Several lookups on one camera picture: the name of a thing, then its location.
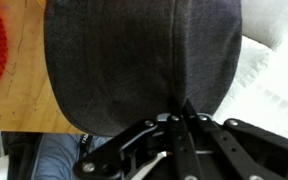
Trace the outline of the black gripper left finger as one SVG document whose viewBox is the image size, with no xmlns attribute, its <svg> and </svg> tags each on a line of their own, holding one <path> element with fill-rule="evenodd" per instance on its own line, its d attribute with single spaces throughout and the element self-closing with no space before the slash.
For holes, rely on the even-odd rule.
<svg viewBox="0 0 288 180">
<path fill-rule="evenodd" d="M 73 167 L 77 180 L 131 180 L 146 165 L 167 156 L 149 171 L 149 180 L 197 180 L 198 160 L 191 134 L 180 115 L 141 120 Z"/>
</svg>

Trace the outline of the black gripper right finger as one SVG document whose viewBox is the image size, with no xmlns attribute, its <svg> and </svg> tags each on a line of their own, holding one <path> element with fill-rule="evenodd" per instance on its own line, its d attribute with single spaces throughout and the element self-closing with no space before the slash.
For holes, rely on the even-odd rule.
<svg viewBox="0 0 288 180">
<path fill-rule="evenodd" d="M 183 107 L 198 160 L 198 180 L 288 180 L 288 138 L 230 118 L 218 124 Z"/>
</svg>

